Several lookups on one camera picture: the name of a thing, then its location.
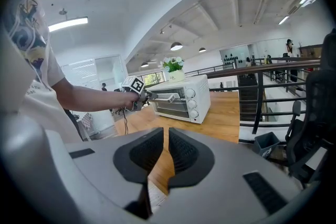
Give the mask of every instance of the shirt sleeve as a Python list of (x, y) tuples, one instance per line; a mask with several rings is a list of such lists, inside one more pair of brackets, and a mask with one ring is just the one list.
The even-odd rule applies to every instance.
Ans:
[(49, 51), (48, 59), (48, 84), (49, 86), (54, 86), (57, 82), (65, 78), (65, 75), (61, 68), (59, 67), (52, 49)]

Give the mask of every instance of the wooden tabletop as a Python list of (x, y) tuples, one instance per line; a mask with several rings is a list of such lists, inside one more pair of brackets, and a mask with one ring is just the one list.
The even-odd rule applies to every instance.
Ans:
[[(168, 179), (175, 175), (168, 148), (169, 127), (181, 128), (238, 143), (239, 97), (238, 92), (211, 92), (211, 106), (202, 124), (175, 120), (155, 115), (151, 105), (127, 117), (129, 133), (154, 127), (164, 128), (164, 149), (149, 175), (149, 179), (163, 193), (168, 194)], [(124, 119), (115, 123), (119, 135), (124, 135)]]

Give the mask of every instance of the toaster oven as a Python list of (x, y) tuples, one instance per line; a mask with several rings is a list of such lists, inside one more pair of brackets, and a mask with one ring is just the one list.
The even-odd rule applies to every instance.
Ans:
[(210, 107), (210, 92), (206, 75), (169, 81), (147, 88), (161, 102), (152, 102), (156, 115), (201, 124)]

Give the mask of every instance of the window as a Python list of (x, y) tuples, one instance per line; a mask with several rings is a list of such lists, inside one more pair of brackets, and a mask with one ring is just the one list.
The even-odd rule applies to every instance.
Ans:
[(139, 76), (138, 79), (142, 80), (145, 83), (145, 85), (152, 85), (164, 82), (164, 76), (162, 72)]

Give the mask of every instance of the trash bin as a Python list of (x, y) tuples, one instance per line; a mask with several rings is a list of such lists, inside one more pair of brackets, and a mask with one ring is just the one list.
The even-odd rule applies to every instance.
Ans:
[(255, 137), (253, 151), (263, 158), (268, 158), (279, 143), (273, 132), (262, 134)]

